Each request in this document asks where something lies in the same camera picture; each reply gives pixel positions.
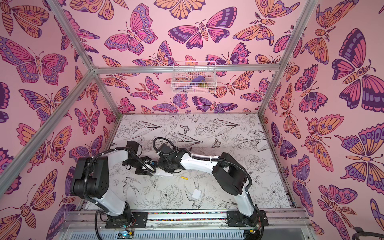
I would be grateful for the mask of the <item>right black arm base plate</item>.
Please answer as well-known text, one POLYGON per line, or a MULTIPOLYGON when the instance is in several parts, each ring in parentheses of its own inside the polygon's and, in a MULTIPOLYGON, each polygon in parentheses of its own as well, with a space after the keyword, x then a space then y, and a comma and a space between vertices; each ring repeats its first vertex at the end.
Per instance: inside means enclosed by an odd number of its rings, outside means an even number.
POLYGON ((250 217, 241 214, 239 211, 227 211, 225 223, 229 227, 252 227, 256 229, 269 226, 266 212, 260 210, 254 210, 250 217))

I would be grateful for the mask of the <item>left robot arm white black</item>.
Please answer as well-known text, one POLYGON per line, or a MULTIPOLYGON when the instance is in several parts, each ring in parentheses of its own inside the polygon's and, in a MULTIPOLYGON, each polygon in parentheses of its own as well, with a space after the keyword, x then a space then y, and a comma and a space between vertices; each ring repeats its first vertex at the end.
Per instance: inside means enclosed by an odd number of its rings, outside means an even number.
POLYGON ((75 167, 71 194, 96 205, 99 208, 96 218, 106 216, 107 228, 126 228, 135 221, 129 204, 110 189, 109 161, 135 168, 138 174, 156 173, 157 162, 149 157, 140 157, 139 147, 139 143, 129 141, 125 147, 109 149, 94 157, 82 157, 75 167))

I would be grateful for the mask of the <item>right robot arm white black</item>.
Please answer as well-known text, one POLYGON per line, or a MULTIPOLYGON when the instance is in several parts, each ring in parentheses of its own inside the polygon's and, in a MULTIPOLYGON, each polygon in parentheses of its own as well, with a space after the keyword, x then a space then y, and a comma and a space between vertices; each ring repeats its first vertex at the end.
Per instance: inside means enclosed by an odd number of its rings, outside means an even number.
POLYGON ((153 148, 160 157, 158 164, 163 171, 200 171, 212 175, 220 187, 234 197, 241 214, 241 223, 259 229, 268 226, 266 215, 253 202, 249 193, 253 184, 250 174, 229 153, 219 156, 193 154, 188 149, 176 147, 163 137, 153 140, 153 148))

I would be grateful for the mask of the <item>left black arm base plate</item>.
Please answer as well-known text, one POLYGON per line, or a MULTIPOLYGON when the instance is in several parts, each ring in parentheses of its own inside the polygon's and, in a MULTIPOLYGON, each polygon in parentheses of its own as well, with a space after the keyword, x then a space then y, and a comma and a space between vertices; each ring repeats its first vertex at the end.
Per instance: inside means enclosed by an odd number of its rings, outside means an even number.
POLYGON ((106 229, 125 229, 127 227, 133 227, 134 229, 144 229, 148 222, 148 212, 133 212, 129 213, 127 217, 120 216, 108 216, 106 229))

